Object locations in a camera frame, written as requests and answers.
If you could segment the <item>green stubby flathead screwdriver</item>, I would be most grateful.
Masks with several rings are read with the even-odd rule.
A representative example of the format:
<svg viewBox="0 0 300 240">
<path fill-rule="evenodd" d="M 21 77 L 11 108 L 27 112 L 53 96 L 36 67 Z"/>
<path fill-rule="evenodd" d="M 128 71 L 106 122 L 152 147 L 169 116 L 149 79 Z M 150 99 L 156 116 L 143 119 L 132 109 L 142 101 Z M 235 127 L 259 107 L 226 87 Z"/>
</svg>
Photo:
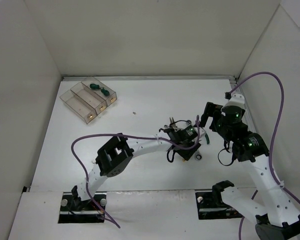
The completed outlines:
<svg viewBox="0 0 300 240">
<path fill-rule="evenodd" d="M 89 85 L 89 87 L 92 89 L 92 90 L 99 90 L 100 89 L 100 86 L 98 84 L 95 84 L 95 83 L 91 83 Z"/>
</svg>

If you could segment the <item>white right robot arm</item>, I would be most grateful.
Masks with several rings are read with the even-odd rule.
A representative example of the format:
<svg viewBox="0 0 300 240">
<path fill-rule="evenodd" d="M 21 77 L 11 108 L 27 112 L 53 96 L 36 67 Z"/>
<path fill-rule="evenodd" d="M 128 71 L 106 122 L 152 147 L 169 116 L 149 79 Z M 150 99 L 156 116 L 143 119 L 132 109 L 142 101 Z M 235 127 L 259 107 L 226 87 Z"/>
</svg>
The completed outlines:
<svg viewBox="0 0 300 240">
<path fill-rule="evenodd" d="M 225 105 L 208 102 L 199 125 L 209 127 L 224 140 L 226 149 L 232 153 L 252 178 L 263 204 L 245 196 L 229 180 L 212 187 L 211 200 L 217 206 L 228 205 L 254 224 L 261 240 L 288 240 L 300 234 L 300 211 L 295 207 L 283 188 L 274 179 L 270 152 L 262 137 L 250 131 L 243 123 L 245 98 L 236 93 Z"/>
</svg>

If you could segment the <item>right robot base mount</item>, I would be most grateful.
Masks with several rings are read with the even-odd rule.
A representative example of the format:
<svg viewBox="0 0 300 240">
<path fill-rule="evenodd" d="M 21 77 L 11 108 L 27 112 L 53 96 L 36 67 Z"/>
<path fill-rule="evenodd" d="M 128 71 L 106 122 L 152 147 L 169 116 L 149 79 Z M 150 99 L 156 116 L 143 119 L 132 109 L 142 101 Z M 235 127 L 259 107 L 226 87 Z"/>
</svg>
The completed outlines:
<svg viewBox="0 0 300 240">
<path fill-rule="evenodd" d="M 226 220 L 240 219 L 242 215 L 232 206 L 225 204 L 221 192 L 226 187 L 235 185 L 229 180 L 221 181 L 212 186 L 208 191 L 196 191 L 196 207 L 199 220 Z"/>
</svg>

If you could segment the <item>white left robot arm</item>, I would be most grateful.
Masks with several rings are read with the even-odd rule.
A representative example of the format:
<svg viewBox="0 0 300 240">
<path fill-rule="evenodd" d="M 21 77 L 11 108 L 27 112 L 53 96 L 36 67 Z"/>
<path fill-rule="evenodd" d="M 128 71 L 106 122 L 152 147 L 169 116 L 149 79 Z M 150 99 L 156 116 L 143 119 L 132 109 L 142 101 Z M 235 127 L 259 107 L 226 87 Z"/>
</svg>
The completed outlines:
<svg viewBox="0 0 300 240">
<path fill-rule="evenodd" d="M 86 209 L 90 204 L 91 195 L 100 188 L 106 179 L 121 174 L 130 161 L 139 156 L 155 152 L 173 152 L 188 161 L 197 153 L 201 146 L 200 140 L 205 137 L 206 133 L 202 127 L 190 124 L 185 128 L 161 128 L 158 133 L 149 137 L 123 133 L 99 133 L 77 138 L 72 142 L 70 149 L 82 166 L 85 178 L 72 188 L 72 204 L 79 210 Z M 88 172 L 75 153 L 75 144 L 97 137 L 110 137 L 110 139 L 98 149 L 94 167 Z"/>
</svg>

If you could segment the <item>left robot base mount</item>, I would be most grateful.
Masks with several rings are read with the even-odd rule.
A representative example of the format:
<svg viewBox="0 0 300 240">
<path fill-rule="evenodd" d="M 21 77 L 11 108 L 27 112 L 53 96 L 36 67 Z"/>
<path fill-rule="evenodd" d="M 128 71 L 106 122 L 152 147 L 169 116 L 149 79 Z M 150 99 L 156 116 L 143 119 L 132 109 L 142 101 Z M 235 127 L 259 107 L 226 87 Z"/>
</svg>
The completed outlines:
<svg viewBox="0 0 300 240">
<path fill-rule="evenodd" d="M 70 192 L 62 195 L 59 208 L 59 224 L 101 224 L 105 213 L 92 200 L 79 201 Z"/>
</svg>

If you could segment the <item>green handled pliers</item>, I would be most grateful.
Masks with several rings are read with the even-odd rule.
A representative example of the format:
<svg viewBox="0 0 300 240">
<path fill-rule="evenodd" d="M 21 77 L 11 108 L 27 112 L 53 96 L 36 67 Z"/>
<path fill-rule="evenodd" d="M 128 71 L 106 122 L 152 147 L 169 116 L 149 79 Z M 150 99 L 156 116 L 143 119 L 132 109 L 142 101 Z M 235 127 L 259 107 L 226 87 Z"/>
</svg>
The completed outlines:
<svg viewBox="0 0 300 240">
<path fill-rule="evenodd" d="M 210 144 L 210 138 L 209 138 L 207 132 L 204 129 L 201 129 L 200 134 L 201 134 L 200 138 L 204 141 L 204 143 L 206 145 L 209 145 Z"/>
</svg>

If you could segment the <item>green stubby Phillips screwdriver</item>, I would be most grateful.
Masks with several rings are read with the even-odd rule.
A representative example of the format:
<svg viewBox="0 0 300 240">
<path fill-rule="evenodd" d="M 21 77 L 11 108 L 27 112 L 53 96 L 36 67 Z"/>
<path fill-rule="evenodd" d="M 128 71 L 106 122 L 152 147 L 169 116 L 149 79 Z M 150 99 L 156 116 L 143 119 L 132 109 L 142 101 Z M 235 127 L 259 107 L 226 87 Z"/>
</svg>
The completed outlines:
<svg viewBox="0 0 300 240">
<path fill-rule="evenodd" d="M 108 97 L 110 95 L 110 92 L 105 88 L 101 88 L 100 91 L 106 97 Z"/>
</svg>

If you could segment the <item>yellow needle-nose pliers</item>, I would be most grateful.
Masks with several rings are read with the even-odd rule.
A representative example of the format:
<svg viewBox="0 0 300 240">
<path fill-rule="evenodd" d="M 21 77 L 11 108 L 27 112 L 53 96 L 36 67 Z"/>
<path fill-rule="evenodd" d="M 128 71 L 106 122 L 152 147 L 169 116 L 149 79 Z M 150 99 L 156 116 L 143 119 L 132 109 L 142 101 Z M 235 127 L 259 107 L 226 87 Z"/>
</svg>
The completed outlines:
<svg viewBox="0 0 300 240">
<path fill-rule="evenodd" d="M 179 131 L 180 128 L 177 126 L 177 123 L 176 123 L 176 121 L 174 120 L 174 118 L 173 118 L 173 117 L 170 117 L 169 120 L 170 120 L 169 128 L 170 128 L 170 129 L 173 129 L 173 130 L 176 131 L 176 132 Z"/>
</svg>

